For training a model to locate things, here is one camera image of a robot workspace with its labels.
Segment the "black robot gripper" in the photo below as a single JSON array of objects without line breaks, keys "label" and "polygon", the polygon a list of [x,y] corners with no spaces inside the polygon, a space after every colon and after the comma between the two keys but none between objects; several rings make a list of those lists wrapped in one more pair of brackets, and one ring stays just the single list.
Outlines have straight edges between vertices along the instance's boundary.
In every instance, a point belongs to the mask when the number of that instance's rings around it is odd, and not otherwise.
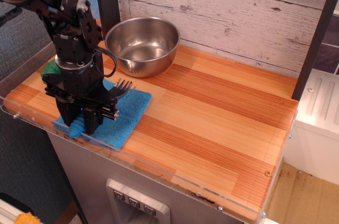
[{"label": "black robot gripper", "polygon": [[[104,74],[102,57],[93,57],[82,64],[65,65],[65,68],[57,65],[61,74],[45,74],[43,82],[47,85],[46,94],[55,98],[59,113],[69,127],[82,110],[79,101],[94,95],[94,91],[104,85],[104,78],[110,75]],[[103,123],[103,115],[87,107],[82,114],[86,133],[92,135]]]}]

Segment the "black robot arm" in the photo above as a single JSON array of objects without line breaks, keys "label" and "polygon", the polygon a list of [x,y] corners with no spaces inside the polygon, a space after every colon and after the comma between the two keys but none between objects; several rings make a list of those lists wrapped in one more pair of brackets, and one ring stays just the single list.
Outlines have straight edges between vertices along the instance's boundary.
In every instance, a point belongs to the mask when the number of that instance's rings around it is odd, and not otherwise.
[{"label": "black robot arm", "polygon": [[58,74],[42,79],[46,93],[56,100],[63,121],[69,126],[81,114],[91,135],[104,118],[117,116],[117,95],[104,85],[104,51],[99,47],[102,29],[94,19],[88,0],[1,0],[37,13],[56,48]]}]

